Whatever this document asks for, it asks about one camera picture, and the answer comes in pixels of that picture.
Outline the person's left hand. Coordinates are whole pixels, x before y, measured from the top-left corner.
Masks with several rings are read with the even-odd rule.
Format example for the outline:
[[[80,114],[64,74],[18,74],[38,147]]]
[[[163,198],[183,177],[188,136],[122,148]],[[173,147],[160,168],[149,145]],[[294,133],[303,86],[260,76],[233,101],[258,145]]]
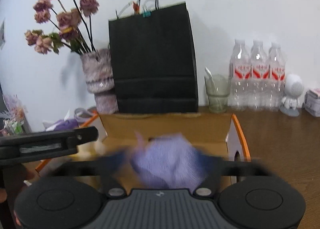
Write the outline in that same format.
[[[36,177],[23,164],[1,166],[1,228],[22,228],[14,211],[15,199],[27,187],[24,181]]]

